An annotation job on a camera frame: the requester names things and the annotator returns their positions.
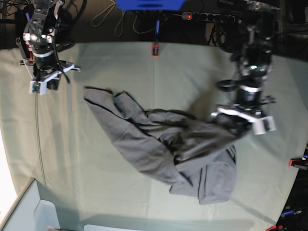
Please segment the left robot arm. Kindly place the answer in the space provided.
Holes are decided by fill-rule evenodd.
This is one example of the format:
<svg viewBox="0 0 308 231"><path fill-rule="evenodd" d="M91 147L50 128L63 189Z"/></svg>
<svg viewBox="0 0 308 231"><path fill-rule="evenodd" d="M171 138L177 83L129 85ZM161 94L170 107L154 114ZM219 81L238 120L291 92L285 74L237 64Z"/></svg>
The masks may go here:
<svg viewBox="0 0 308 231"><path fill-rule="evenodd" d="M215 121L242 136L250 129L256 135L275 131L273 116L262 107L276 103L272 96L262 96L268 73L271 71L275 12L273 3L266 0L247 0L241 19L242 47L231 56L236 64L232 79L216 83L218 90L230 94L227 105L217 105L211 114Z"/></svg>

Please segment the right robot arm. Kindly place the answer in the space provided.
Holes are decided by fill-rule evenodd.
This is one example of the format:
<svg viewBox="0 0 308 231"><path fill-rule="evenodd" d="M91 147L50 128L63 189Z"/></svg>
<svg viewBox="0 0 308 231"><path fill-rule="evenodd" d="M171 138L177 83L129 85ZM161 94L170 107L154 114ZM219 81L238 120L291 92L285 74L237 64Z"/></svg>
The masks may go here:
<svg viewBox="0 0 308 231"><path fill-rule="evenodd" d="M20 64L31 78L31 94L44 95L47 90L57 90L62 77L70 83L67 72L80 71L80 66L61 60L59 53L74 47L75 42L68 36L87 3L82 1L75 18L64 8L64 0L36 0L33 10L26 13L26 25L16 45L22 55Z"/></svg>

